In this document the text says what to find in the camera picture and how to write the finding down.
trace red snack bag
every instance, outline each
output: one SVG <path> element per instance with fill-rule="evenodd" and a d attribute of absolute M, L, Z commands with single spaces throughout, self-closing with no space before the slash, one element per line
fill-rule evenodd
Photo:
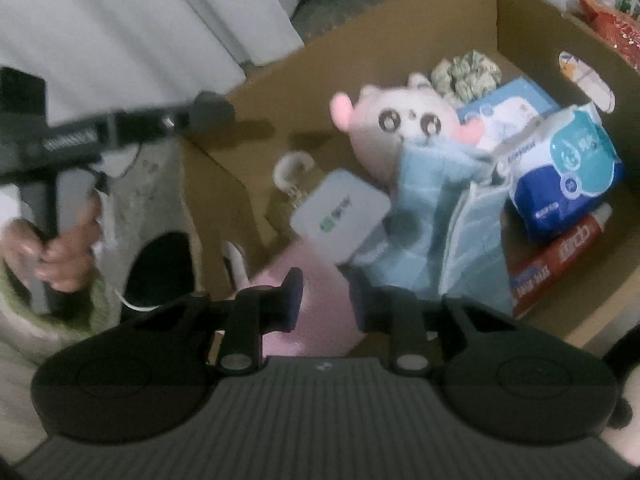
<path fill-rule="evenodd" d="M 640 23 L 597 0 L 580 0 L 587 22 L 640 72 Z"/>

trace plush toy face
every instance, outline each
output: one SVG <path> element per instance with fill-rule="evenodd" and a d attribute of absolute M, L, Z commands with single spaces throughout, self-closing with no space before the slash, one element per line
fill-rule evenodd
<path fill-rule="evenodd" d="M 330 108 L 360 163 L 382 184 L 394 176 L 402 142 L 424 144 L 444 136 L 475 145 L 484 131 L 479 120 L 460 125 L 456 111 L 421 74 L 413 74 L 404 88 L 365 86 L 355 107 L 346 94 L 336 94 Z"/>

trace white tag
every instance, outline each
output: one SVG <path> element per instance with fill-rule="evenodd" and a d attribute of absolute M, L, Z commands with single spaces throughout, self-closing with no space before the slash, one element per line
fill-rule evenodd
<path fill-rule="evenodd" d="M 389 197 L 346 170 L 330 173 L 290 225 L 334 264 L 347 263 L 391 211 Z"/>

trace blue and white tissue package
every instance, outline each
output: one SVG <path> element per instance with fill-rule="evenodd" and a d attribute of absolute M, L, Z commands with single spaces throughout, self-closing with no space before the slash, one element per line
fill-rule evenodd
<path fill-rule="evenodd" d="M 572 227 L 623 173 L 593 103 L 547 117 L 506 162 L 511 199 L 533 240 L 549 240 Z"/>
<path fill-rule="evenodd" d="M 484 135 L 478 148 L 493 152 L 511 137 L 519 134 L 531 121 L 560 109 L 540 86 L 524 77 L 514 79 L 486 97 L 458 110 L 460 122 L 479 118 Z"/>

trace black handle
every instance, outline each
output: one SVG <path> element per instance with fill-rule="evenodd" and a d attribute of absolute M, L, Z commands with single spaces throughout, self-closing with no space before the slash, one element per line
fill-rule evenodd
<path fill-rule="evenodd" d="M 34 231 L 43 242 L 58 237 L 58 182 L 55 175 L 44 176 L 26 184 L 20 184 L 20 198 L 31 209 L 31 215 L 25 215 Z M 32 276 L 29 290 L 31 307 L 38 314 L 51 314 L 66 317 L 70 313 L 70 295 L 51 288 L 49 283 L 41 282 Z"/>

